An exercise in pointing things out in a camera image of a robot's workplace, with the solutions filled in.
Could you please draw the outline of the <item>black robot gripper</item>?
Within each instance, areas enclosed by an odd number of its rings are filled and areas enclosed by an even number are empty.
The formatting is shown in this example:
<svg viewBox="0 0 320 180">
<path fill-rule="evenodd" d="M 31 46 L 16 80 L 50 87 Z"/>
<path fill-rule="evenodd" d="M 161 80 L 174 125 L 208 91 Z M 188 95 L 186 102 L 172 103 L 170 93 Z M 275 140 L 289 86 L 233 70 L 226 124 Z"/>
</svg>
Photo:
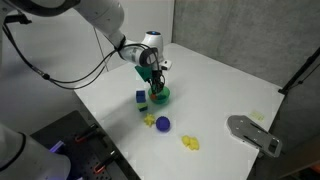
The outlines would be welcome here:
<svg viewBox="0 0 320 180">
<path fill-rule="evenodd" d="M 166 70 L 166 67 L 157 62 L 151 66 L 151 75 L 147 79 L 147 82 L 152 83 L 153 94 L 159 93 L 159 87 L 161 92 L 165 86 L 166 79 L 163 75 L 164 70 Z"/>
</svg>

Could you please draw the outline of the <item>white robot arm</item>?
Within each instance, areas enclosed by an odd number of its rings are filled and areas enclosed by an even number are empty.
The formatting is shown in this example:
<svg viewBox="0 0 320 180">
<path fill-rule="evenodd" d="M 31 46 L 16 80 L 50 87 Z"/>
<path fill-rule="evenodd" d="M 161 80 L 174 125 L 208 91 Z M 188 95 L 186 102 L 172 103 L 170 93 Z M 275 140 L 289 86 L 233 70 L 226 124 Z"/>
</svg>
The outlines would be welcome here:
<svg viewBox="0 0 320 180">
<path fill-rule="evenodd" d="M 71 81 L 59 81 L 32 65 L 18 48 L 7 24 L 19 22 L 29 24 L 25 13 L 41 17 L 58 16 L 69 9 L 75 9 L 89 24 L 100 31 L 113 45 L 114 50 L 107 55 L 118 53 L 124 61 L 136 65 L 141 78 L 150 84 L 153 94 L 159 94 L 165 87 L 164 70 L 169 70 L 172 63 L 163 56 L 163 37 L 160 32 L 147 31 L 141 42 L 126 38 L 120 28 L 124 21 L 124 10 L 119 0 L 63 0 L 49 6 L 53 0 L 1 0 L 1 26 L 3 33 L 16 49 L 24 63 L 43 79 L 65 89 Z"/>
</svg>

